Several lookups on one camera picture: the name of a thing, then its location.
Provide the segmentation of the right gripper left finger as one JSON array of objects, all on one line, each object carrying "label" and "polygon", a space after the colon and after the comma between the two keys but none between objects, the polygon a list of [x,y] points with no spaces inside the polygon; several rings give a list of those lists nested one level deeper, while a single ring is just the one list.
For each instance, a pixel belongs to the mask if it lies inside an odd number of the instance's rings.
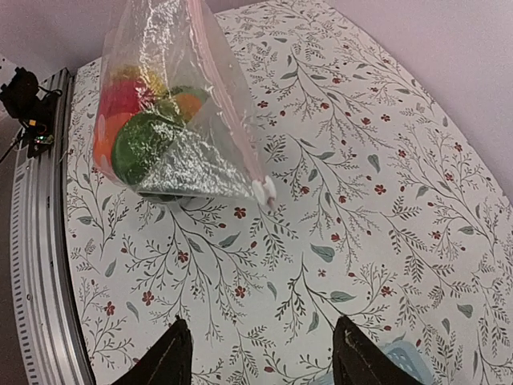
[{"label": "right gripper left finger", "polygon": [[186,321],[177,317],[138,363],[113,384],[191,385],[192,356],[191,331]]}]

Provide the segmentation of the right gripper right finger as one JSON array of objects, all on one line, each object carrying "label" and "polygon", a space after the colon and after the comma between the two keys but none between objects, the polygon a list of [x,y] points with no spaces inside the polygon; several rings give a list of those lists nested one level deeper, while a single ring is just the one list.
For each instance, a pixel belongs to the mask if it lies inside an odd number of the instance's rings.
[{"label": "right gripper right finger", "polygon": [[333,331],[333,381],[335,384],[421,384],[396,366],[347,316]]}]

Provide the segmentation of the light blue plastic basket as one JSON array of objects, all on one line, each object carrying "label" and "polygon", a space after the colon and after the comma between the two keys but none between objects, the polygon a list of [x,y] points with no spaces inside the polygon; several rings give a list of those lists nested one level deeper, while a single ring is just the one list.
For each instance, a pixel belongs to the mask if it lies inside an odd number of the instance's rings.
[{"label": "light blue plastic basket", "polygon": [[[421,382],[421,384],[433,383],[434,377],[430,369],[411,343],[400,340],[377,347],[396,366],[403,369],[408,375]],[[315,384],[335,384],[333,381],[333,370],[319,377]]]}]

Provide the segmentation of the green toy watermelon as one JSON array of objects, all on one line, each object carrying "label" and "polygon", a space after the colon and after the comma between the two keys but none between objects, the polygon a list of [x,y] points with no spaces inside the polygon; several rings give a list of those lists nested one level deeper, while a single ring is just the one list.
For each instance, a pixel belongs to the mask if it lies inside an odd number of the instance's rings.
[{"label": "green toy watermelon", "polygon": [[128,186],[138,185],[173,144],[185,123],[152,112],[140,112],[119,130],[111,150],[112,169]]}]

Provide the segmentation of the clear zip top bag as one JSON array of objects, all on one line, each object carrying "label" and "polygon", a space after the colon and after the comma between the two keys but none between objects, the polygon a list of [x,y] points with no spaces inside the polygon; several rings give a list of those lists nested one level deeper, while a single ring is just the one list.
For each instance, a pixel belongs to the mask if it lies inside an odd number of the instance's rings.
[{"label": "clear zip top bag", "polygon": [[109,180],[154,202],[276,200],[251,92],[205,2],[126,2],[100,81],[92,157]]}]

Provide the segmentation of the orange toy orange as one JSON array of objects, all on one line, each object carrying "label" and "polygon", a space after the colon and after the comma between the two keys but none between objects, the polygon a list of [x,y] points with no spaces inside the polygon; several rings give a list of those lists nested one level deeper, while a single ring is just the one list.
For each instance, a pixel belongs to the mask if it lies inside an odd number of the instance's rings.
[{"label": "orange toy orange", "polygon": [[95,137],[93,142],[93,160],[95,166],[107,177],[115,174],[112,168],[111,153],[115,140],[121,128],[133,117],[130,112],[121,112],[106,117],[100,114],[95,125]]}]

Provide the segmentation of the green orange toy mango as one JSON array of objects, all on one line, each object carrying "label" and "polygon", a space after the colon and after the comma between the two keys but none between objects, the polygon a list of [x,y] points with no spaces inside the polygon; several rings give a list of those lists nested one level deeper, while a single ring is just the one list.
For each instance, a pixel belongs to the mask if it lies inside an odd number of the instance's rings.
[{"label": "green orange toy mango", "polygon": [[201,88],[176,86],[156,102],[156,110],[178,124],[187,124],[208,101],[210,95]]}]

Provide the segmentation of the red toy apple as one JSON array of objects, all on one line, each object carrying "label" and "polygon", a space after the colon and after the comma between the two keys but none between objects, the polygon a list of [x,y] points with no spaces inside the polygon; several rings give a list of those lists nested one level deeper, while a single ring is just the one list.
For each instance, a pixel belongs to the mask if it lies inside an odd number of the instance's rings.
[{"label": "red toy apple", "polygon": [[156,101],[154,92],[141,79],[125,79],[104,87],[100,94],[98,115],[105,118],[120,113],[137,114]]}]

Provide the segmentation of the yellow toy bananas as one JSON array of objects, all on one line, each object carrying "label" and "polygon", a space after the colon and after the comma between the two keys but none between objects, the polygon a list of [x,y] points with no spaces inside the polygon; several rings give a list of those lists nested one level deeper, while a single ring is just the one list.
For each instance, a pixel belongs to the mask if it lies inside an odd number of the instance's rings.
[{"label": "yellow toy bananas", "polygon": [[111,81],[113,83],[122,80],[140,80],[156,93],[162,93],[167,90],[164,81],[156,72],[138,66],[123,65],[111,72]]}]

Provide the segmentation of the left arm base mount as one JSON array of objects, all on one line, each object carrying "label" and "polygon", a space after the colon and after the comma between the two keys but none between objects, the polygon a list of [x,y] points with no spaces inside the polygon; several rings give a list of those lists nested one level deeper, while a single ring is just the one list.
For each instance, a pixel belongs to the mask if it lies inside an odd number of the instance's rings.
[{"label": "left arm base mount", "polygon": [[60,89],[48,90],[39,85],[33,72],[24,67],[14,69],[14,77],[1,86],[1,102],[9,117],[17,120],[22,132],[1,157],[4,161],[18,145],[28,147],[28,158],[40,156],[49,150],[55,141],[55,113]]}]

